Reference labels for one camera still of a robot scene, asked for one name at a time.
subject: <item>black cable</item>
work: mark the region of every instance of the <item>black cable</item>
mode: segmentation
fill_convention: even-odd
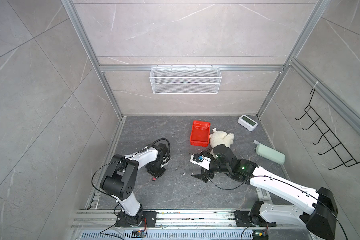
[[[113,209],[113,214],[115,214],[116,216],[117,216],[117,214],[115,213],[115,210],[116,210],[117,206],[120,206],[120,207],[121,207],[121,205],[120,205],[120,204],[117,204],[116,207]],[[115,226],[115,225],[120,221],[120,219],[117,220],[117,221],[115,222],[115,224],[113,224],[112,226],[110,226],[110,227],[107,228],[106,230],[108,230],[108,229],[110,229],[111,227]],[[112,235],[112,234],[108,234],[108,233],[103,233],[103,232],[105,232],[106,230],[102,230],[102,231],[100,232],[100,234],[108,235],[108,236],[112,236],[112,237],[117,237],[117,238],[120,238],[120,239],[124,240],[124,239],[121,238],[121,237],[118,237],[118,236],[115,236],[115,235]]]
[[[118,161],[115,161],[115,162],[110,162],[110,163],[107,163],[106,165],[104,165],[104,166],[101,166],[98,170],[96,170],[95,171],[95,173],[92,175],[92,179],[91,179],[91,184],[92,184],[92,187],[94,188],[94,189],[96,189],[97,191],[99,191],[99,192],[101,192],[101,193],[103,193],[103,194],[105,194],[105,195],[108,195],[108,196],[110,196],[110,197],[112,197],[111,195],[109,195],[109,194],[107,194],[106,192],[103,192],[103,191],[100,191],[98,188],[96,188],[95,187],[95,185],[93,184],[93,178],[95,177],[95,175],[96,175],[96,172],[98,172],[100,169],[102,169],[103,167],[105,167],[105,166],[108,166],[108,165],[110,165],[110,164],[112,164],[112,163],[119,163]]]
[[[247,228],[249,228],[249,227],[244,228],[244,230],[241,232],[240,240],[243,240],[243,233],[245,230],[247,230]]]
[[[116,208],[117,208],[117,206],[120,206],[121,207],[121,205],[118,203],[117,205],[116,205],[116,207],[113,209],[113,214],[115,214],[115,216],[117,216],[117,214],[116,214]]]
[[[245,180],[244,182],[242,182],[242,183],[241,183],[240,185],[238,185],[237,187],[234,187],[234,188],[231,188],[231,189],[225,189],[225,188],[219,187],[219,186],[216,185],[214,182],[212,182],[212,180],[211,180],[208,176],[206,176],[206,177],[211,181],[211,183],[212,183],[213,185],[215,185],[216,187],[220,188],[221,190],[227,190],[227,191],[229,191],[229,190],[235,190],[236,188],[238,188],[238,187],[240,187],[241,185],[245,184],[246,181],[250,180],[250,179]]]
[[[149,149],[149,148],[152,147],[156,142],[161,141],[161,140],[164,140],[164,141],[166,141],[166,142],[168,143],[168,152],[167,152],[167,154],[165,155],[165,156],[168,156],[169,153],[170,153],[170,151],[171,151],[171,144],[169,143],[169,140],[166,139],[166,138],[159,138],[159,139],[157,139],[156,141],[154,141],[153,143],[151,143],[151,145],[150,145],[147,149]]]
[[[344,236],[346,237],[346,240],[348,240],[346,231],[344,230],[343,226],[341,225],[339,219],[338,219],[338,218],[336,217],[336,215],[331,211],[331,209],[329,209],[329,207],[327,207],[327,206],[326,206],[322,201],[320,201],[319,199],[315,198],[314,196],[312,196],[311,194],[307,193],[306,191],[303,191],[303,190],[301,190],[300,188],[295,187],[295,186],[292,185],[292,184],[289,184],[289,183],[284,182],[284,181],[282,181],[282,180],[278,180],[278,179],[273,178],[273,177],[263,176],[263,175],[250,177],[249,179],[245,180],[242,184],[240,184],[240,185],[238,185],[237,187],[232,188],[232,189],[224,189],[224,188],[222,188],[222,187],[219,187],[218,185],[216,185],[216,184],[215,184],[214,182],[212,182],[212,181],[211,181],[211,183],[212,183],[213,185],[215,185],[216,187],[222,189],[222,190],[233,190],[233,189],[236,189],[236,188],[240,187],[240,186],[243,185],[245,182],[247,182],[248,180],[251,180],[252,178],[255,178],[255,177],[267,177],[267,178],[270,178],[270,179],[273,179],[273,180],[277,180],[277,181],[279,181],[279,182],[282,182],[282,183],[284,183],[284,184],[287,184],[287,185],[289,185],[289,186],[291,186],[291,187],[294,187],[294,188],[298,189],[299,191],[301,191],[301,192],[309,195],[309,196],[312,197],[313,199],[315,199],[317,202],[321,203],[321,204],[322,204],[324,207],[326,207],[326,209],[328,209],[329,212],[335,217],[336,221],[339,223],[339,225],[340,225],[340,227],[341,227],[341,230],[342,230],[343,233],[344,233]]]
[[[119,236],[116,236],[116,235],[113,235],[113,234],[103,233],[103,232],[107,231],[108,229],[110,229],[111,227],[113,227],[116,224],[117,224],[117,222],[115,222],[112,226],[110,226],[106,230],[102,230],[99,234],[108,235],[108,236],[112,236],[112,237],[117,237],[117,238],[119,238],[121,240],[124,240],[124,238],[122,238],[122,237],[119,237]]]

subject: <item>metal profile bar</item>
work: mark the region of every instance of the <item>metal profile bar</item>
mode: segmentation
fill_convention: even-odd
[[[117,101],[115,99],[115,96],[113,95],[112,89],[110,88],[110,85],[109,85],[107,79],[105,78],[104,74],[101,72],[101,70],[99,68],[99,61],[97,60],[96,54],[91,46],[88,36],[85,33],[84,27],[82,26],[79,15],[77,14],[76,8],[75,8],[74,4],[72,3],[72,0],[61,0],[61,2],[64,5],[69,18],[71,19],[72,25],[75,28],[81,43],[83,44],[83,47],[88,55],[88,58],[91,61],[93,68],[96,71],[96,74],[99,77],[100,82],[103,85],[103,88],[106,91],[106,94],[107,94],[117,116],[121,119],[122,113],[121,113],[120,107],[117,104]]]
[[[295,58],[299,52],[301,51],[304,43],[307,41],[308,37],[311,35],[313,29],[315,28],[317,22],[319,21],[321,15],[323,14],[324,10],[327,8],[328,4],[331,0],[319,0],[315,7],[312,10],[311,15],[308,18],[307,23],[305,24],[300,36],[298,37],[295,45],[293,46],[291,52],[289,53],[287,60],[284,63],[284,70],[281,72],[277,77],[274,83],[271,86],[271,89],[269,89],[269,92],[267,96],[265,97],[262,105],[259,108],[259,111],[257,112],[257,116],[261,118],[263,115],[265,109],[268,107],[269,103],[271,102],[271,99],[275,95],[277,89],[279,88],[281,82],[284,79],[284,76],[287,74],[288,69],[290,67],[289,61],[292,58]]]
[[[306,80],[312,87],[317,81],[321,82],[313,73],[311,73],[297,59],[292,59],[291,66]],[[360,116],[350,106],[342,101],[332,90],[325,84],[320,83],[315,86],[315,90],[324,98],[327,103],[333,107],[336,112],[360,135]]]
[[[221,71],[282,71],[284,65],[275,65],[275,64],[264,64],[264,65],[230,65],[230,64],[220,64],[220,65],[100,65],[101,71],[150,71],[151,68],[161,68],[161,67],[218,67]]]
[[[113,133],[113,137],[112,139],[110,140],[110,144],[108,146],[108,149],[107,149],[107,155],[106,157],[104,158],[104,161],[102,162],[101,166],[107,164],[110,162],[110,160],[112,159],[112,156],[114,154],[114,151],[116,149],[116,146],[117,146],[117,142],[119,141],[120,139],[120,135],[121,135],[121,131],[123,129],[123,126],[124,126],[124,123],[125,123],[125,117],[123,117],[121,120],[118,121],[117,125],[116,125],[116,128],[114,130],[114,133]],[[99,188],[100,187],[100,179],[102,178],[102,176],[104,175],[105,173],[105,168],[103,168],[98,174],[97,176],[94,178],[94,185]],[[86,204],[86,208],[89,209],[91,208],[91,203],[95,201],[95,197],[96,197],[96,193],[99,193],[97,192],[97,190],[95,190],[94,188],[91,189],[91,193],[89,195],[89,199],[87,200],[87,204]]]

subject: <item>plush bear ear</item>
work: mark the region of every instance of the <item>plush bear ear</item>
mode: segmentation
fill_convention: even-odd
[[[227,134],[227,137],[230,138],[230,139],[234,139],[235,138],[235,135],[233,133],[228,133]]]

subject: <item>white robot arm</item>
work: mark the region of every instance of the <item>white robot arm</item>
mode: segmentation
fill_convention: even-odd
[[[165,140],[167,145],[156,142]],[[142,221],[142,205],[137,201],[133,189],[135,187],[137,171],[144,167],[156,180],[165,172],[164,166],[170,160],[170,144],[161,138],[133,154],[125,156],[114,155],[111,164],[101,180],[100,187],[117,200],[123,209],[126,222],[131,226],[138,226]]]
[[[268,190],[293,204],[273,205],[256,201],[250,212],[253,224],[276,222],[302,225],[318,237],[334,239],[338,210],[330,190],[308,188],[279,177],[254,162],[237,159],[224,144],[213,148],[213,154],[203,151],[192,155],[191,162],[202,169],[201,174],[192,176],[204,182],[213,179],[214,172],[222,172],[238,182]]]

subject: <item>red storage bin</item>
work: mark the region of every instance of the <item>red storage bin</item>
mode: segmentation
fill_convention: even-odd
[[[200,147],[208,146],[210,130],[210,122],[193,121],[191,137],[189,139],[191,145]]]

